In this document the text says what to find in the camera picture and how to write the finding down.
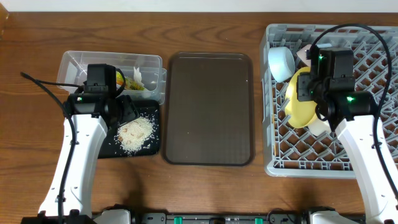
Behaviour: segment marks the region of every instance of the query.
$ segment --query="wooden table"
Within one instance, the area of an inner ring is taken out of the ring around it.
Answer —
[[[160,154],[98,161],[93,211],[125,203],[139,212],[267,213],[328,205],[364,213],[355,180],[269,177],[262,160],[259,44],[271,23],[398,26],[398,14],[320,13],[11,13],[0,41],[0,220],[37,214],[63,138],[58,106],[25,71],[55,81],[67,50],[154,54],[241,52],[254,66],[256,157],[246,167],[173,166]],[[50,87],[61,99],[67,93]]]

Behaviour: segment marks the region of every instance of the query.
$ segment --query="white cup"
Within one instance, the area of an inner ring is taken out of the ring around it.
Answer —
[[[291,78],[295,71],[294,58],[287,47],[273,47],[268,51],[268,65],[277,82]]]

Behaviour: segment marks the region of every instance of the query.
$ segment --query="white wall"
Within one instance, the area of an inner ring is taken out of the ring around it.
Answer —
[[[398,12],[398,0],[0,0],[12,11]]]

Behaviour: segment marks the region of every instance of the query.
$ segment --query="green light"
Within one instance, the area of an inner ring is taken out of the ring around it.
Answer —
[[[348,100],[348,103],[351,103],[353,100],[355,100],[355,98],[347,96],[347,100]]]

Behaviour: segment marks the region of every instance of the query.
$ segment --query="clear plastic container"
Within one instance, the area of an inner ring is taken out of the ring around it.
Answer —
[[[91,63],[113,65],[130,78],[133,78],[134,67],[139,68],[141,82],[148,91],[124,90],[122,94],[130,95],[133,100],[157,100],[159,104],[164,102],[167,71],[162,68],[162,58],[157,55],[67,51],[62,57],[57,82],[82,85],[87,80],[87,65]],[[69,93],[76,90],[75,87],[68,86],[60,88]]]

